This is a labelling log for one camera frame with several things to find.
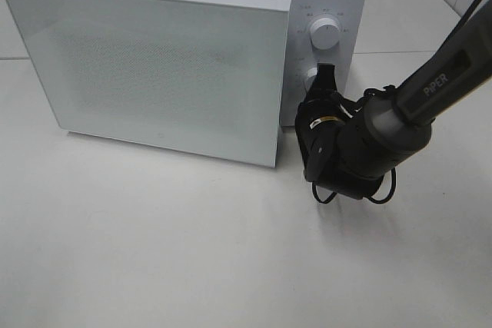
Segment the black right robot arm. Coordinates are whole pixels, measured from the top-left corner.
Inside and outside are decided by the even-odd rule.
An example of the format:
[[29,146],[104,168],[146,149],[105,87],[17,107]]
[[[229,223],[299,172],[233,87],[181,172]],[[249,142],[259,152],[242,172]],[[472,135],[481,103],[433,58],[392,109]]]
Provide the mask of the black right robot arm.
[[320,63],[298,105],[295,133],[312,191],[376,201],[385,176],[426,147],[435,118],[491,76],[491,0],[473,0],[432,57],[400,85],[368,88],[356,101]]

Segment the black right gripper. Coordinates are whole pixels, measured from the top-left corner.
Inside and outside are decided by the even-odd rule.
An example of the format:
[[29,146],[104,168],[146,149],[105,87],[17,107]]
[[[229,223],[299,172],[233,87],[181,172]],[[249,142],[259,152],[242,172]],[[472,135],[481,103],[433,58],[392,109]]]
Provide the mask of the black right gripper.
[[335,66],[317,64],[313,90],[299,104],[294,126],[298,141],[312,144],[328,127],[343,127],[356,113],[356,102],[337,91]]

